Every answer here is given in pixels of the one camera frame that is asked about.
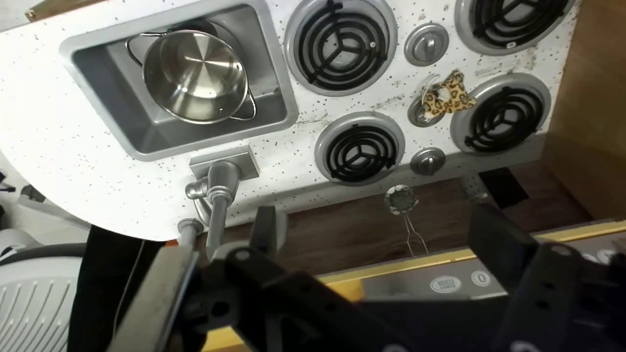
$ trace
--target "sink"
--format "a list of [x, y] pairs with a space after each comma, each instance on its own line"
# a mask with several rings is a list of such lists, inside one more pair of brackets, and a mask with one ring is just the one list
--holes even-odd
[[[188, 125], [164, 111], [151, 97], [141, 66], [129, 56], [125, 40], [145, 31], [208, 27], [231, 42], [241, 56], [258, 115], [251, 121], [227, 119], [217, 125]], [[135, 38], [135, 52], [145, 52], [151, 38]], [[176, 156], [288, 128], [298, 119], [270, 9], [262, 0], [215, 1], [155, 13], [71, 37], [61, 46], [67, 66], [90, 97], [121, 146], [139, 160]]]

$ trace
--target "metal pot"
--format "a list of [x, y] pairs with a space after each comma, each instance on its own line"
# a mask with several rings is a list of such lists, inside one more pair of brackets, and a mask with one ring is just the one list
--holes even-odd
[[[131, 48], [139, 37], [157, 37], [143, 60]], [[143, 78], [155, 101], [178, 119], [213, 125], [225, 119], [256, 117], [256, 101], [249, 91], [243, 62], [219, 37], [196, 29], [141, 33], [125, 46], [143, 66]], [[247, 117], [237, 115], [243, 105], [249, 105]]]

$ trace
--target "white speckled surface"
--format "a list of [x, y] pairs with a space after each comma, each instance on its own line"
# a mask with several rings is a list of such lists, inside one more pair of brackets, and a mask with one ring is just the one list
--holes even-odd
[[[159, 162], [133, 160], [63, 66], [59, 52], [61, 42], [73, 35], [184, 3], [190, 0], [108, 0], [0, 35], [0, 146], [31, 183], [84, 220], [131, 236], [166, 240], [176, 236], [180, 218], [196, 216], [182, 191], [192, 177], [188, 162], [217, 148]], [[538, 156], [540, 142], [526, 142], [495, 158], [456, 156], [436, 177], [417, 177], [401, 168], [368, 187], [327, 183], [315, 168], [313, 146], [325, 125], [350, 111], [376, 109], [395, 117], [407, 136], [405, 164], [431, 144], [458, 152], [448, 130], [450, 117], [431, 128], [417, 128], [407, 119], [407, 107], [423, 83], [444, 78], [452, 68], [466, 72], [468, 87], [517, 70], [540, 76], [558, 93], [577, 9], [534, 48], [513, 56], [481, 56], [456, 35], [454, 0], [389, 3], [399, 23], [399, 46], [380, 82], [350, 97], [323, 97], [292, 80], [299, 121], [286, 130], [235, 142], [253, 146], [260, 177], [241, 183], [229, 222], [251, 218], [258, 203], [278, 203], [286, 211], [307, 209], [376, 193], [393, 181], [423, 183]], [[268, 0], [268, 5], [282, 40], [298, 0]], [[417, 25], [429, 21], [448, 27], [450, 50], [438, 64], [415, 68], [403, 56], [403, 42]]]

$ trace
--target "wooden board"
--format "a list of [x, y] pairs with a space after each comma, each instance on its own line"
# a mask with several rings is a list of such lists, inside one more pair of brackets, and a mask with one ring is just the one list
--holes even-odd
[[[505, 213], [524, 230], [550, 230], [591, 220], [589, 213], [538, 162], [513, 173], [526, 189], [526, 201]], [[411, 213], [431, 252], [466, 246], [474, 203], [462, 179], [417, 187], [421, 203]], [[251, 226], [229, 228], [227, 238], [249, 238]], [[382, 195], [290, 214], [288, 242], [280, 263], [311, 273], [339, 271], [368, 263], [411, 258], [403, 220], [393, 216]]]
[[583, 0], [544, 154], [597, 218], [626, 218], [624, 37], [624, 0]]

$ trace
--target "metal rod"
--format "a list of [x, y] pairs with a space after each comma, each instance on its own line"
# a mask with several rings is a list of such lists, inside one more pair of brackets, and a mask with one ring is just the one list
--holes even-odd
[[208, 232], [208, 256], [213, 258], [215, 250], [221, 246], [223, 230], [227, 224], [227, 211], [231, 201], [227, 197], [213, 197], [213, 213], [209, 220], [209, 232]]

